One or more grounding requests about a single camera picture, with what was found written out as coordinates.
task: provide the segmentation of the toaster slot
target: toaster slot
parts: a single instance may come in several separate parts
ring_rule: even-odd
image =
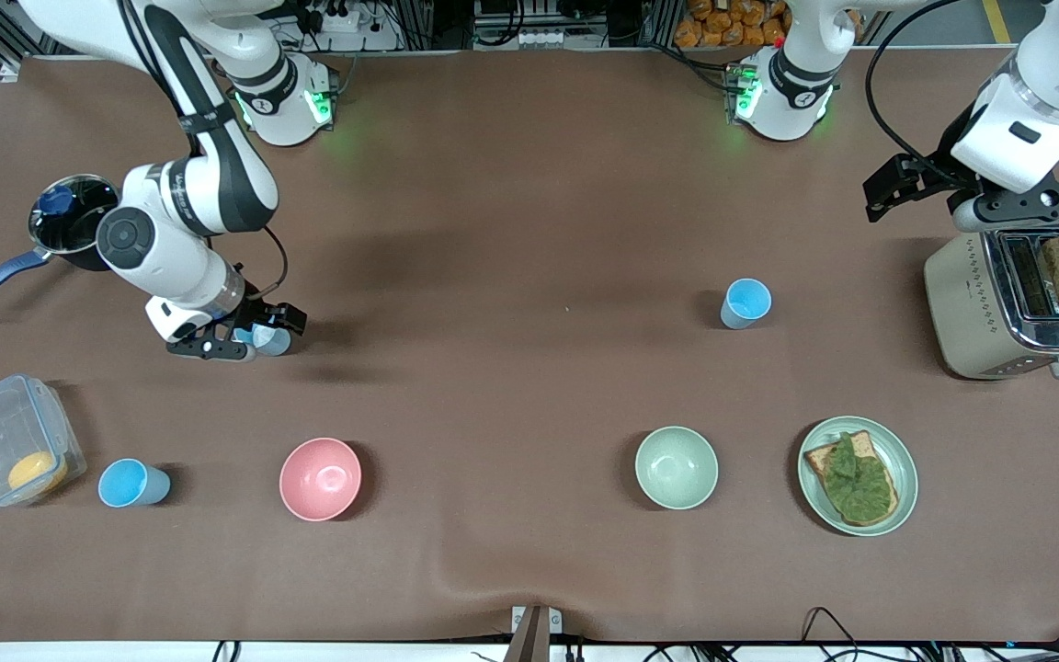
[[[1013,273],[1013,284],[1019,288],[1021,314],[1029,319],[1059,318],[1056,290],[1038,258],[1041,244],[1054,237],[1012,235],[1004,238],[1004,255],[1007,256],[1009,271]]]

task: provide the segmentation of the plastic food container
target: plastic food container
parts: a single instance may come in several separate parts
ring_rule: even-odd
[[[31,503],[84,470],[55,391],[25,374],[1,380],[0,507]]]

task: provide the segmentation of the green plate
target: green plate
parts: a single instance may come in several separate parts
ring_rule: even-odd
[[[635,479],[648,498],[672,511],[705,503],[718,485],[718,457],[705,436],[669,425],[635,451]]]
[[[839,442],[840,432],[856,433],[868,430],[868,434],[874,439],[874,446],[877,448],[877,455],[885,463],[885,468],[890,470],[890,477],[894,479],[894,487],[898,493],[898,507],[883,522],[878,522],[872,526],[854,526],[845,522],[831,500],[824,494],[824,485],[820,483],[811,465],[807,463],[807,453],[820,447]],[[904,444],[878,422],[861,418],[858,415],[838,415],[836,418],[828,418],[824,423],[816,425],[811,432],[807,433],[802,447],[798,447],[798,486],[803,487],[807,503],[811,504],[811,509],[816,515],[823,517],[824,521],[832,527],[852,536],[883,536],[885,533],[895,531],[904,520],[910,518],[913,506],[917,504],[917,467],[913,464],[913,458],[904,448]]]

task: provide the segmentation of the brown tablecloth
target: brown tablecloth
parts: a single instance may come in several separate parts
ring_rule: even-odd
[[[1003,54],[892,53],[883,112],[929,149]],[[895,154],[866,62],[810,136],[769,143],[659,54],[362,59],[331,133],[261,146],[281,299],[310,315],[286,357],[172,357],[121,278],[17,276],[0,378],[58,389],[89,469],[0,511],[0,640],[449,638],[525,603],[617,640],[786,640],[816,604],[858,638],[1059,637],[1059,382],[944,372],[921,265],[953,230],[940,197],[865,221],[861,181]],[[26,62],[0,87],[0,261],[51,181],[184,150],[139,72]],[[215,244],[276,276],[264,235]],[[722,330],[743,275],[774,309]],[[806,511],[795,452],[837,414],[913,453],[900,531],[858,540]],[[666,424],[721,463],[692,512],[649,506],[631,473]],[[316,435],[365,465],[337,522],[277,496]],[[169,503],[102,505],[121,457],[168,465]]]

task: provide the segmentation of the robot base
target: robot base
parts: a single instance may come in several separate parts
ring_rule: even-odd
[[[742,68],[753,67],[756,75],[752,79],[743,79],[743,83],[749,83],[747,91],[726,95],[726,117],[736,124],[748,124],[759,136],[772,140],[795,140],[806,136],[815,122],[824,118],[834,87],[829,87],[819,96],[806,92],[804,94],[811,94],[811,99],[797,100],[803,107],[792,108],[791,102],[770,83],[770,59],[776,53],[774,46],[766,46],[740,62]]]
[[[255,131],[269,145],[289,147],[305,142],[319,130],[333,130],[333,117],[338,108],[340,79],[338,72],[307,56],[291,53],[289,59],[298,67],[305,87],[298,87],[272,114],[256,112],[255,102],[244,102],[239,92],[235,100],[244,110],[248,130]]]

